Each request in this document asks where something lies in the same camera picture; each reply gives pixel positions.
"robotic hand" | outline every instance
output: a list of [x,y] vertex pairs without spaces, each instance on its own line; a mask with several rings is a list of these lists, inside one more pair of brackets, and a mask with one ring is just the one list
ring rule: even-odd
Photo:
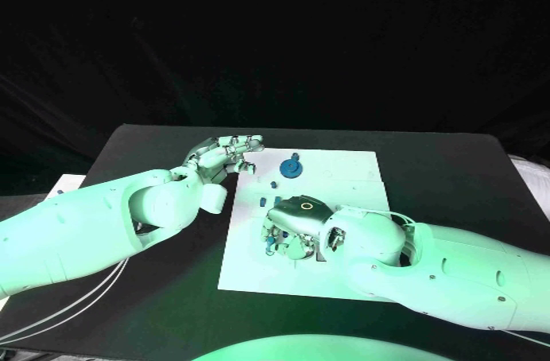
[[218,214],[225,175],[254,165],[261,136],[208,138],[181,166],[96,184],[40,202],[0,223],[0,298],[112,266],[192,222]]
[[550,333],[550,257],[450,227],[338,206],[308,196],[266,214],[266,254],[308,259],[318,250],[346,285],[470,328]]

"table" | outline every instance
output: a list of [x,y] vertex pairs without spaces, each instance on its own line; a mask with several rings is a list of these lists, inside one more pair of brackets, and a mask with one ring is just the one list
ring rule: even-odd
[[[550,224],[486,135],[123,125],[81,186],[169,169],[204,138],[233,134],[261,134],[266,146],[277,148],[375,151],[394,212],[550,254]],[[14,348],[155,361],[191,359],[260,337],[323,333],[385,340],[456,360],[550,359],[550,348],[446,323],[398,304],[217,290],[234,175],[223,185],[221,214],[200,211],[175,237],[130,258],[94,306]],[[0,315],[2,332],[64,307],[107,272],[15,295]]]

